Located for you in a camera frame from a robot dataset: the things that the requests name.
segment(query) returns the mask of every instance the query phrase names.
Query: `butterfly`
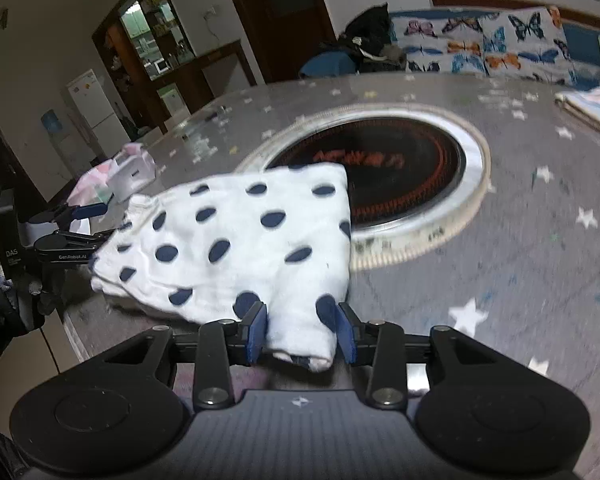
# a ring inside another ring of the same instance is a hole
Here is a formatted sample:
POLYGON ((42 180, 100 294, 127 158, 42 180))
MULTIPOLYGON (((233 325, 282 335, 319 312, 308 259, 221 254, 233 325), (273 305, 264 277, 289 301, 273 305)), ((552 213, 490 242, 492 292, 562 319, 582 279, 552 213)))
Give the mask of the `butterfly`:
POLYGON ((449 18, 446 21, 446 25, 442 28, 442 33, 445 34, 446 32, 456 30, 461 25, 472 28, 476 32, 482 32, 482 27, 478 23, 477 18, 449 18))
POLYGON ((537 54, 535 52, 520 52, 518 55, 520 57, 524 57, 525 59, 529 59, 534 63, 555 64, 555 58, 558 57, 558 54, 560 53, 557 50, 551 48, 549 50, 545 50, 544 52, 538 52, 537 54))
POLYGON ((509 15, 509 21, 511 22, 511 25, 513 25, 516 29, 516 36, 518 37, 518 41, 525 41, 527 33, 529 33, 530 36, 531 33, 534 33, 540 40, 544 38, 544 32, 540 27, 539 12, 534 12, 531 15, 529 23, 523 22, 522 20, 513 16, 512 14, 509 15))
POLYGON ((508 68, 509 65, 516 67, 518 70, 522 68, 520 60, 516 54, 505 54, 502 57, 497 56, 485 56, 484 60, 487 62, 490 68, 499 68, 501 65, 504 68, 508 68))
POLYGON ((454 56, 451 63, 451 72, 457 74, 467 63, 475 66, 480 72, 484 72, 484 65, 478 56, 463 56, 462 54, 456 54, 454 56))
POLYGON ((424 36, 431 36, 437 38, 435 32, 433 32, 433 23, 431 22, 419 22, 418 20, 411 20, 407 25, 407 30, 404 31, 404 35, 410 34, 424 34, 424 36))
POLYGON ((493 37, 488 40, 484 37, 484 51, 485 52, 506 52, 507 45, 505 44, 504 38, 504 27, 496 29, 493 33, 493 37))
POLYGON ((429 48, 426 46, 406 46, 403 50, 402 50, 405 54, 413 54, 414 52, 419 52, 421 54, 444 54, 441 50, 438 50, 436 48, 429 48))
POLYGON ((558 46, 558 48, 561 50, 562 55, 564 56, 564 59, 569 59, 571 60, 571 55, 569 54, 569 47, 567 46, 566 43, 564 43, 563 40, 554 40, 554 43, 558 46))
POLYGON ((437 61, 432 61, 425 68, 424 65, 421 67, 416 62, 409 61, 409 70, 412 72, 440 72, 440 64, 437 61))
POLYGON ((480 44, 478 43, 467 43, 466 41, 460 43, 459 41, 449 41, 446 44, 446 52, 448 54, 455 54, 456 52, 462 52, 463 50, 467 50, 476 56, 480 56, 480 44))
POLYGON ((549 7, 549 14, 551 15, 552 22, 554 22, 554 27, 562 28, 562 18, 560 16, 560 10, 558 10, 558 7, 549 7))

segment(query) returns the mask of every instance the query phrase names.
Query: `metal screw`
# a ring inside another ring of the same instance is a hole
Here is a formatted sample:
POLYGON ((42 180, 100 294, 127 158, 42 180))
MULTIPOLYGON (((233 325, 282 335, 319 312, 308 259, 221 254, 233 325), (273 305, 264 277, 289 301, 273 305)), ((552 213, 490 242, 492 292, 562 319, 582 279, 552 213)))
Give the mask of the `metal screw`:
POLYGON ((225 402, 229 398, 229 394, 222 388, 205 388, 198 394, 198 400, 209 406, 225 402))
POLYGON ((398 404, 404 399, 404 395, 395 388, 380 388, 371 394, 371 397, 375 402, 384 404, 385 406, 391 406, 392 404, 398 404))

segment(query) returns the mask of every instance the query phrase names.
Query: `floor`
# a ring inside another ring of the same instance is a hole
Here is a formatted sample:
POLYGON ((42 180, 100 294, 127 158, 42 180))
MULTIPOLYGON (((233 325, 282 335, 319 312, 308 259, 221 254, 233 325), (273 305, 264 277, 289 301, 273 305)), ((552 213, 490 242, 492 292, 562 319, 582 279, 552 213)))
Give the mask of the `floor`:
MULTIPOLYGON (((60 371, 78 364, 64 327, 54 312, 43 326, 60 371)), ((11 341, 0 357, 0 432, 10 434, 9 415, 17 400, 37 384, 56 375, 56 366, 40 330, 11 341)))

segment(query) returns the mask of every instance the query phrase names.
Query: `navy dot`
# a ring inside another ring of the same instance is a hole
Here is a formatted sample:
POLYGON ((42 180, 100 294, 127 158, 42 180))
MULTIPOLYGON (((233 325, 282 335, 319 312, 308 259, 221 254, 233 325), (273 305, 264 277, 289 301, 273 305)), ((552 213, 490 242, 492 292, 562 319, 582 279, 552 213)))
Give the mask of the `navy dot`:
POLYGON ((196 213, 196 221, 204 222, 205 220, 207 220, 208 218, 211 218, 215 214, 216 214, 215 207, 207 207, 206 209, 201 209, 200 211, 198 211, 196 213))
POLYGON ((153 223, 154 231, 157 231, 164 225, 164 221, 166 218, 167 218, 166 211, 161 212, 157 217, 155 217, 154 223, 153 223))
POLYGON ((336 189, 331 184, 314 187, 312 192, 315 196, 329 196, 336 192, 336 189))
POLYGON ((201 184, 193 191, 189 191, 189 195, 196 196, 196 195, 203 194, 204 192, 207 192, 207 191, 209 191, 209 186, 207 184, 201 184))
POLYGON ((124 267, 120 271, 120 281, 124 283, 128 282, 135 273, 135 269, 132 269, 131 267, 124 267))
POLYGON ((214 264, 222 258, 231 247, 229 240, 216 240, 209 249, 209 261, 214 264))
POLYGON ((302 247, 300 249, 296 249, 295 251, 293 251, 292 253, 289 253, 285 257, 285 263, 286 264, 295 264, 298 262, 303 262, 309 256, 311 256, 312 252, 313 251, 312 251, 311 247, 309 247, 309 246, 302 247))
POLYGON ((340 222, 340 230, 351 240, 351 224, 349 221, 340 222))
POLYGON ((299 365, 302 368, 309 370, 309 358, 301 355, 292 355, 291 362, 295 365, 299 365))
POLYGON ((263 183, 253 184, 248 190, 247 193, 250 195, 261 195, 267 191, 267 185, 263 183))
POLYGON ((265 213, 260 217, 260 223, 264 227, 273 229, 274 227, 278 227, 280 224, 282 224, 285 218, 286 213, 284 211, 271 211, 269 213, 265 213))
POLYGON ((89 258, 89 263, 87 264, 87 267, 89 267, 89 270, 91 272, 94 272, 93 270, 93 266, 96 264, 96 262, 98 261, 98 257, 94 256, 93 254, 90 256, 89 258))
POLYGON ((160 246, 155 250, 155 259, 159 262, 168 264, 175 260, 176 256, 178 256, 177 248, 169 244, 160 246))
POLYGON ((242 319, 244 316, 247 315, 247 312, 256 301, 260 301, 260 298, 255 292, 251 292, 250 290, 245 290, 244 292, 241 292, 240 294, 238 294, 238 297, 235 298, 235 315, 242 319))
POLYGON ((169 295, 169 301, 175 306, 181 306, 191 297, 192 294, 192 288, 179 288, 176 292, 169 295))
POLYGON ((336 332, 336 300, 331 294, 325 294, 315 302, 315 313, 320 322, 331 330, 336 332))

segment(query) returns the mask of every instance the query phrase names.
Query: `butterfly pattern blanket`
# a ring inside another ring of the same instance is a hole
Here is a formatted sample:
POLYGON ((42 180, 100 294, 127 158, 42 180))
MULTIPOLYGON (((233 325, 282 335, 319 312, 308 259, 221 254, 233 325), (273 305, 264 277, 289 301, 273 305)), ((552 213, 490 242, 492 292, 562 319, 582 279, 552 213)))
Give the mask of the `butterfly pattern blanket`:
POLYGON ((392 41, 408 72, 483 73, 576 84, 557 7, 492 12, 480 18, 392 17, 392 41))

